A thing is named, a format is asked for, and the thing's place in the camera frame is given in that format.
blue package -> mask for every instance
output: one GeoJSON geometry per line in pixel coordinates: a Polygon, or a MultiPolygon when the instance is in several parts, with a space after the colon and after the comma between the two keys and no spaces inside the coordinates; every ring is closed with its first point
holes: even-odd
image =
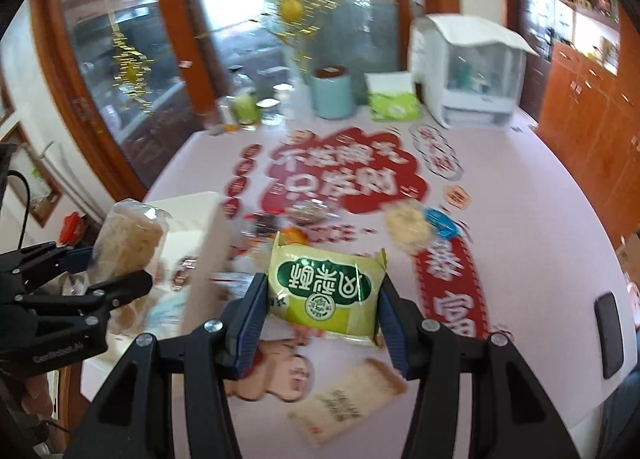
{"type": "Polygon", "coordinates": [[[458,227],[453,222],[453,219],[440,210],[427,208],[427,210],[424,211],[424,218],[438,231],[437,234],[443,239],[449,241],[458,235],[458,227]]]}

metal screw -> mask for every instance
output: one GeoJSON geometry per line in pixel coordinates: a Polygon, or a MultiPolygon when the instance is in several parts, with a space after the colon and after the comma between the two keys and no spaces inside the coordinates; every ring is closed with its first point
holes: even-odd
{"type": "Polygon", "coordinates": [[[139,347],[149,347],[154,341],[154,337],[149,333],[139,334],[136,338],[136,344],[139,347]]]}
{"type": "Polygon", "coordinates": [[[222,329],[222,326],[223,324],[221,320],[213,319],[204,323],[204,330],[207,333],[217,333],[222,329]]]}
{"type": "Polygon", "coordinates": [[[440,322],[428,318],[427,320],[422,321],[422,328],[429,333],[435,333],[438,329],[440,329],[440,322]]]}
{"type": "Polygon", "coordinates": [[[491,335],[491,343],[498,347],[504,347],[509,343],[509,339],[503,333],[494,333],[491,335]]]}

clear plastic bag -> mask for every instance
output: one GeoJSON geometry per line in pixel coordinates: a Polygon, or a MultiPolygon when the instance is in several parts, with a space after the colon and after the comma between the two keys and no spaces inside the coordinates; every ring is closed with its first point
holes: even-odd
{"type": "Polygon", "coordinates": [[[382,207],[386,231],[404,253],[416,255],[429,246],[433,227],[425,220],[422,204],[415,199],[387,203],[382,207]]]}
{"type": "MultiPolygon", "coordinates": [[[[164,210],[126,199],[109,212],[94,245],[87,276],[91,285],[146,270],[153,277],[169,231],[164,210]]],[[[137,333],[152,301],[148,296],[111,311],[109,329],[137,333]]]]}

black cable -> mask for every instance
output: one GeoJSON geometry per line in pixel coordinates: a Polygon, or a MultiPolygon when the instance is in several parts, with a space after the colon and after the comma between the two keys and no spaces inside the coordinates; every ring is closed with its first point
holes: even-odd
{"type": "Polygon", "coordinates": [[[66,432],[68,434],[71,434],[71,431],[65,427],[63,427],[62,425],[59,425],[58,423],[54,423],[52,420],[50,419],[45,419],[44,420],[45,423],[47,423],[47,425],[51,425],[55,428],[57,428],[58,430],[62,430],[63,432],[66,432]]]}
{"type": "Polygon", "coordinates": [[[18,243],[18,249],[22,249],[22,243],[24,242],[24,234],[27,231],[27,219],[29,218],[29,205],[31,204],[31,189],[25,176],[23,176],[17,170],[9,170],[8,176],[14,176],[14,178],[20,179],[24,183],[24,187],[27,190],[27,206],[24,208],[24,220],[22,221],[22,231],[20,232],[20,242],[18,243]]]}

picture frame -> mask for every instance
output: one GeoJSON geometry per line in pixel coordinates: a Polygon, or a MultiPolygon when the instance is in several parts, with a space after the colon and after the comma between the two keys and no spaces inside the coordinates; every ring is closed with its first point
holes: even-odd
{"type": "Polygon", "coordinates": [[[14,102],[2,73],[2,60],[0,60],[0,126],[15,112],[14,102]]]}
{"type": "MultiPolygon", "coordinates": [[[[2,142],[18,145],[18,150],[12,156],[9,169],[17,170],[28,181],[31,192],[29,213],[42,228],[62,199],[62,190],[60,190],[53,176],[38,160],[20,122],[16,123],[5,134],[2,142]]],[[[27,196],[22,181],[15,176],[9,176],[7,183],[20,202],[26,206],[27,196]]]]}

